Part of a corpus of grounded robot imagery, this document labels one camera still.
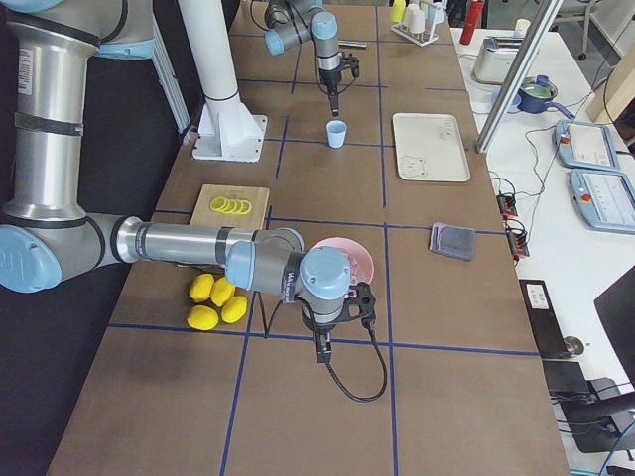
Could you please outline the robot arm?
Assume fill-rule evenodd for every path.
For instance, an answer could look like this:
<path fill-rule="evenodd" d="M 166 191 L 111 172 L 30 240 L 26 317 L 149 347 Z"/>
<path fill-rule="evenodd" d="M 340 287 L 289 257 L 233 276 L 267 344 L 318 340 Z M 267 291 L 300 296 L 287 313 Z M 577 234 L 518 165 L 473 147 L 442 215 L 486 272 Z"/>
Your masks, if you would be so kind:
<path fill-rule="evenodd" d="M 222 1 L 179 1 L 205 96 L 198 142 L 206 160 L 257 162 L 265 116 L 242 103 Z M 352 320 L 351 272 L 331 247 L 304 251 L 293 229 L 276 231 L 144 222 L 135 216 L 87 214 L 77 203 L 87 61 L 149 59 L 152 1 L 1 1 L 19 40 L 14 198 L 2 212 L 1 285 L 36 293 L 117 262 L 219 265 L 244 290 L 299 300 L 317 360 L 329 363 L 329 332 Z M 335 16 L 322 1 L 269 1 L 265 41 L 276 56 L 310 41 L 320 79 L 338 114 L 341 72 L 357 59 L 338 48 Z"/>
<path fill-rule="evenodd" d="M 272 56 L 305 42 L 313 43 L 319 80 L 326 87 L 332 116 L 337 117 L 344 59 L 338 46 L 335 16 L 321 1 L 270 1 L 264 21 L 267 26 L 264 39 Z"/>

